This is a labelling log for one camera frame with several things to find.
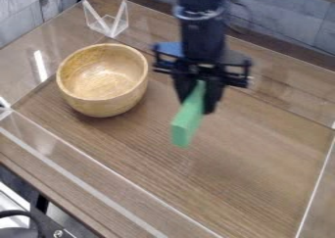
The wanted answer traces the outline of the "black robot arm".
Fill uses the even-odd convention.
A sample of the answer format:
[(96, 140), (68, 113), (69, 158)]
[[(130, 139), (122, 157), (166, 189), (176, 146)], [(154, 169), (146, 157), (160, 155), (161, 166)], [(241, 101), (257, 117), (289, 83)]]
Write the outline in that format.
[(153, 45), (153, 68), (170, 76), (180, 103), (196, 82), (204, 82), (202, 114), (208, 115), (216, 110), (226, 86), (248, 86), (250, 58), (226, 45), (228, 0), (177, 0), (173, 16), (180, 41)]

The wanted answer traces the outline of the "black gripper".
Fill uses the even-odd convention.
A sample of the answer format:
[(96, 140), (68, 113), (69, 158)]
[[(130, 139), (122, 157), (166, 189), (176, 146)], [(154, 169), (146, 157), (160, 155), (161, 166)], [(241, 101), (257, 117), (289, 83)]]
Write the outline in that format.
[(173, 80), (178, 102), (192, 92), (196, 81), (205, 82), (204, 114), (216, 110), (225, 86), (246, 87), (250, 60), (226, 48), (225, 22), (221, 17), (178, 19), (177, 41), (153, 45), (154, 71)]

